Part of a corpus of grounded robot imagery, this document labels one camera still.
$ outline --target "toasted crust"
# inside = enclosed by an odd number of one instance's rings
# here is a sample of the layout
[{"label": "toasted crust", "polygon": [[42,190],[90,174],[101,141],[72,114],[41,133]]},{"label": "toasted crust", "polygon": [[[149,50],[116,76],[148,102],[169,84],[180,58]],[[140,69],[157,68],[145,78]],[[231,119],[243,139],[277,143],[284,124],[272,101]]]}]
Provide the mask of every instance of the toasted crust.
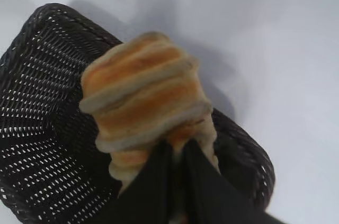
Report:
[{"label": "toasted crust", "polygon": [[176,154],[195,138],[216,166],[212,106],[198,79],[198,62],[161,33],[146,33],[112,48],[81,80],[80,109],[99,128],[97,148],[110,153],[110,174],[124,188],[147,161],[155,142]]}]

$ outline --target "black tongs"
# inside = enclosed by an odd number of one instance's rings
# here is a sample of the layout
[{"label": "black tongs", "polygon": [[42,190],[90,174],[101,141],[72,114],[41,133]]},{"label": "black tongs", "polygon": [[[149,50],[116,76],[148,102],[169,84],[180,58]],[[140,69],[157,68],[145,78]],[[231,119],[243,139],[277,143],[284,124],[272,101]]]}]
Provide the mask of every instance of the black tongs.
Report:
[{"label": "black tongs", "polygon": [[[162,141],[130,186],[108,206],[96,224],[168,224],[171,216],[172,147]],[[282,223],[254,209],[206,159],[195,140],[183,149],[185,212],[188,223]]]}]

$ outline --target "woven basket mesh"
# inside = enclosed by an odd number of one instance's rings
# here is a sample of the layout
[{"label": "woven basket mesh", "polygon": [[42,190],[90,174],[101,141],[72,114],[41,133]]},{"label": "woven basket mesh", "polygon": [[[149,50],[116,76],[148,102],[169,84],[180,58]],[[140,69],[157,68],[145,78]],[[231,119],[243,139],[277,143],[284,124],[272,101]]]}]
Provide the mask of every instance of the woven basket mesh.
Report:
[{"label": "woven basket mesh", "polygon": [[[0,194],[25,224],[90,222],[117,198],[97,126],[79,111],[86,66],[121,42],[73,9],[38,8],[0,60]],[[274,186],[266,152],[219,111],[222,175],[264,209]]]}]

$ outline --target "bread roll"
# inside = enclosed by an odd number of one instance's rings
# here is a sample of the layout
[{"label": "bread roll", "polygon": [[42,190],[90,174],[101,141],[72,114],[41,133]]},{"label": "bread roll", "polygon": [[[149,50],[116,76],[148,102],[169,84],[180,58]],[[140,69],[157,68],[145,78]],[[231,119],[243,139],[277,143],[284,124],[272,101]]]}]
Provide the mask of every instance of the bread roll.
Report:
[{"label": "bread roll", "polygon": [[80,109],[99,128],[97,148],[110,153],[110,174],[123,189],[137,176],[160,141],[174,161],[195,138],[217,169],[212,106],[198,79],[198,61],[165,35],[151,32],[118,45],[82,75]]}]

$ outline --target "white background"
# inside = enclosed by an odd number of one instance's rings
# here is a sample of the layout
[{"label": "white background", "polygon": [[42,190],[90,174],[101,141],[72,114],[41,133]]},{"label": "white background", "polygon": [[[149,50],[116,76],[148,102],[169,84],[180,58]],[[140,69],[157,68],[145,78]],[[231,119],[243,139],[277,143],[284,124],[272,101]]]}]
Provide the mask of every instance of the white background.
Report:
[{"label": "white background", "polygon": [[[199,57],[214,105],[271,156],[268,212],[288,223],[339,223],[339,0],[0,0],[0,53],[50,2],[123,41],[165,32]],[[3,205],[0,216],[18,223]]]}]

